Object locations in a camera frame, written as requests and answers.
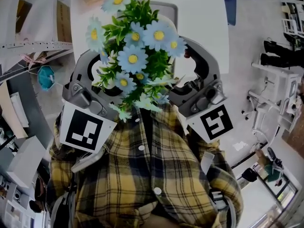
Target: person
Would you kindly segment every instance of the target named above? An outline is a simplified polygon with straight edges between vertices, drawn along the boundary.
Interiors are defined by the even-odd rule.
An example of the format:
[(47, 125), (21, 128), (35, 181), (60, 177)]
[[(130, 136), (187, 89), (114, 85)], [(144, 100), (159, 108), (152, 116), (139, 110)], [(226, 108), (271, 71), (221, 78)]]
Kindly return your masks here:
[(44, 211), (45, 202), (46, 190), (44, 188), (43, 181), (38, 177), (35, 186), (35, 201), (31, 200), (29, 202), (29, 206), (35, 213), (41, 213)]
[(261, 65), (271, 65), (275, 67), (293, 67), (301, 66), (304, 68), (304, 49), (292, 51), (285, 47), (279, 46), (276, 42), (264, 41), (265, 52), (270, 52), (278, 55), (268, 56), (265, 53), (261, 54)]
[(279, 171), (278, 168), (275, 168), (275, 163), (271, 161), (260, 148), (255, 149), (255, 153), (258, 157), (257, 163), (263, 167), (268, 174), (266, 181), (275, 181), (275, 186), (281, 186), (283, 182), (282, 172)]
[[(219, 142), (207, 144), (192, 129), (185, 136), (174, 108), (159, 107), (162, 112), (133, 108), (126, 123), (116, 119), (104, 144), (106, 153), (74, 179), (71, 167), (83, 152), (59, 143), (57, 118), (47, 185), (51, 220), (56, 200), (61, 203), (75, 180), (73, 227), (219, 228), (229, 227), (231, 214), (237, 225), (241, 190)], [(208, 173), (200, 165), (204, 152), (214, 154)], [(213, 191), (230, 200), (232, 212), (226, 205), (217, 208)], [(59, 220), (64, 209), (54, 211)]]

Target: shirt button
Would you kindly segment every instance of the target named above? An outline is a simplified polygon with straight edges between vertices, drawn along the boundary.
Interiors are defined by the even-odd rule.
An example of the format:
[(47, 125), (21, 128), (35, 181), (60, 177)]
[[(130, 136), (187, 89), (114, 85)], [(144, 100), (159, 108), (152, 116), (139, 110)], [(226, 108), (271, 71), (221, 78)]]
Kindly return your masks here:
[(162, 193), (162, 190), (160, 188), (154, 188), (154, 193), (156, 195), (160, 195)]
[(138, 149), (142, 151), (142, 150), (144, 150), (144, 146), (141, 145), (141, 146), (138, 147)]

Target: blue flower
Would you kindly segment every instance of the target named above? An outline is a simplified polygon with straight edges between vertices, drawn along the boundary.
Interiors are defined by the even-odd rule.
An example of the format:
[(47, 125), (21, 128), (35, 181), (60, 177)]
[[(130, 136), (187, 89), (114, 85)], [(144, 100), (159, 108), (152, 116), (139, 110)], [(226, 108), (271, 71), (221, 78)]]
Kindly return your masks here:
[(100, 61), (102, 61), (102, 63), (104, 63), (106, 65), (110, 61), (109, 56), (105, 50), (101, 50), (101, 52), (100, 52)]
[(179, 57), (181, 54), (185, 54), (186, 42), (178, 35), (174, 36), (171, 41), (166, 45), (166, 52), (170, 57)]
[(130, 47), (123, 47), (123, 51), (118, 52), (117, 60), (119, 61), (118, 65), (122, 67), (122, 70), (127, 73), (137, 73), (142, 69), (145, 69), (148, 61), (146, 58), (148, 55), (145, 53), (144, 49), (135, 47), (131, 45)]
[(136, 73), (135, 76), (142, 84), (146, 84), (149, 80), (149, 74), (144, 73), (143, 71)]
[(126, 122), (127, 119), (131, 118), (131, 114), (129, 112), (125, 112), (124, 110), (120, 109), (118, 106), (114, 104), (109, 104), (109, 107), (115, 111), (118, 111), (119, 118), (123, 120), (124, 123)]
[(152, 24), (147, 25), (147, 29), (143, 32), (143, 41), (150, 49), (159, 51), (166, 50), (166, 45), (172, 41), (175, 31), (163, 21), (152, 21)]
[(136, 86), (136, 83), (133, 82), (133, 79), (130, 78), (129, 74), (124, 72), (116, 73), (114, 83), (116, 87), (120, 88), (125, 95), (131, 93)]
[(106, 0), (101, 8), (103, 11), (116, 13), (118, 10), (124, 11), (130, 2), (131, 0)]
[(157, 93), (157, 97), (153, 97), (153, 99), (160, 105), (169, 103), (168, 95), (162, 95), (161, 93)]
[(105, 30), (101, 28), (98, 18), (91, 17), (85, 34), (86, 43), (91, 51), (100, 52), (104, 48), (104, 33)]
[(139, 101), (135, 101), (134, 104), (138, 108), (143, 108), (149, 111), (155, 111), (155, 112), (161, 112), (162, 109), (158, 108), (155, 106), (152, 102), (151, 99), (144, 93), (139, 97)]
[(162, 78), (156, 78), (154, 81), (148, 80), (148, 85), (151, 86), (155, 86), (155, 85), (159, 85), (159, 86), (166, 86), (169, 85), (170, 87), (172, 87), (172, 84), (175, 84), (177, 82), (177, 80), (170, 78), (169, 76), (165, 75)]
[(131, 29), (132, 32), (127, 34), (124, 38), (126, 46), (130, 47), (131, 45), (134, 45), (136, 47), (144, 48), (143, 27), (141, 27), (139, 22), (137, 22), (136, 24), (132, 22)]

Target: gray floor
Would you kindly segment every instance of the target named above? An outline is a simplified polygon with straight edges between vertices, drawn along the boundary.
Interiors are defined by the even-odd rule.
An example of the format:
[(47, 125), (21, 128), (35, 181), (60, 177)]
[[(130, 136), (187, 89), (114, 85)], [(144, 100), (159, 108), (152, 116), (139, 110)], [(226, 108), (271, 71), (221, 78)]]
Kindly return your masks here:
[[(257, 62), (259, 54), (263, 52), (263, 40), (271, 38), (287, 44), (283, 36), (281, 19), (284, 17), (278, 0), (237, 0), (237, 24), (229, 26), (230, 68), (229, 74), (222, 75), (225, 94), (234, 105), (232, 116), (237, 122), (234, 130), (221, 138), (221, 148), (226, 151), (226, 159), (235, 164), (248, 155), (250, 148), (257, 138), (252, 134), (253, 118), (245, 121), (242, 109), (248, 107), (246, 100), (250, 89), (261, 91), (264, 87), (262, 74), (251, 67)], [(67, 82), (75, 66), (73, 54), (60, 58), (52, 64), (61, 64), (61, 84)], [(35, 91), (41, 109), (51, 129), (56, 116), (60, 113), (63, 102), (61, 100), (62, 86), (55, 85), (48, 92), (41, 91), (35, 83)], [(274, 122), (266, 121), (266, 128), (275, 127)]]

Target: yellow plaid shirt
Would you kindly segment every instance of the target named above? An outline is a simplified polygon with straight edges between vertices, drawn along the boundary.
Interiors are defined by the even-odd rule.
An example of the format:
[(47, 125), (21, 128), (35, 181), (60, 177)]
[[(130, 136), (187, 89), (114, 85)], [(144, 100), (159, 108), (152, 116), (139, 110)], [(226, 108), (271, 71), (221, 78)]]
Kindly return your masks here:
[[(151, 112), (151, 152), (139, 110), (134, 108), (132, 119), (125, 124), (117, 121), (104, 144), (106, 154), (79, 174), (75, 227), (139, 227), (161, 204), (179, 226), (224, 228), (227, 209), (217, 210), (209, 196), (211, 188), (232, 200), (239, 222), (241, 191), (219, 142), (206, 144), (191, 129), (185, 136), (174, 109), (169, 104), (162, 109)], [(78, 150), (61, 145), (56, 127), (55, 131), (47, 186), (49, 210), (68, 191), (71, 167), (79, 155)], [(200, 167), (204, 152), (215, 155), (207, 175)], [(155, 194), (155, 188), (161, 193)]]

